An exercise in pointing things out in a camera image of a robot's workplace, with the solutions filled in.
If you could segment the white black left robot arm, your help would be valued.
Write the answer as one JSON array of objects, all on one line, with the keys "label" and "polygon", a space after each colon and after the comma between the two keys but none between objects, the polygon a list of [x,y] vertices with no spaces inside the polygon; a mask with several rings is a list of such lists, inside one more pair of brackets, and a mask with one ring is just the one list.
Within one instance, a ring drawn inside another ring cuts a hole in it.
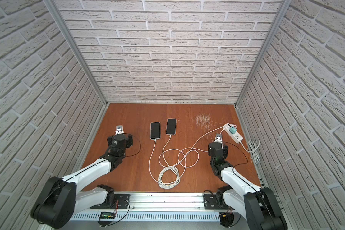
[{"label": "white black left robot arm", "polygon": [[48,179],[31,209],[31,218],[39,224],[60,229],[74,214],[85,209],[118,209],[119,201],[113,188],[98,185],[92,190],[83,191],[123,162],[126,149],[133,145],[133,136],[119,133],[108,137],[107,143],[105,153],[92,164],[70,175]]}]

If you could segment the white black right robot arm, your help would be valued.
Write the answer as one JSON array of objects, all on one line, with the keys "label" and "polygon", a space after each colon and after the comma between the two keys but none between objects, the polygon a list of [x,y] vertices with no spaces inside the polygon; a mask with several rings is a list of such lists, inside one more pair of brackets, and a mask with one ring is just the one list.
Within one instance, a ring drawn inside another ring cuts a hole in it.
[{"label": "white black right robot arm", "polygon": [[227,145],[212,142],[208,145],[208,153],[214,175],[227,184],[216,193],[216,200],[223,209],[236,210],[247,221],[250,230],[288,229],[274,192],[253,184],[227,162]]}]

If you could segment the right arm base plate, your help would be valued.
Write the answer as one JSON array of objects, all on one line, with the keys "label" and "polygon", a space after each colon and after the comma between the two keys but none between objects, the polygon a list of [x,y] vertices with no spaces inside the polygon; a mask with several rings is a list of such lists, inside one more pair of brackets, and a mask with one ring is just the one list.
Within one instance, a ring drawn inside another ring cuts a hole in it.
[{"label": "right arm base plate", "polygon": [[219,201],[218,197],[215,193],[205,191],[203,193],[204,199],[204,209],[205,210],[227,210],[229,207],[223,203],[223,201]]}]

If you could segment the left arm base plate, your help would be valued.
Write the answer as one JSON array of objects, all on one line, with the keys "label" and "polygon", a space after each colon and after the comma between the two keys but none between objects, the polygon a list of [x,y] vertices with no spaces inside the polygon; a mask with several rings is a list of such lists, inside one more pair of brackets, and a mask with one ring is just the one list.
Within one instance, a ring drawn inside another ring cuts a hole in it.
[{"label": "left arm base plate", "polygon": [[128,209],[130,194],[114,194],[114,199],[90,207],[90,209]]}]

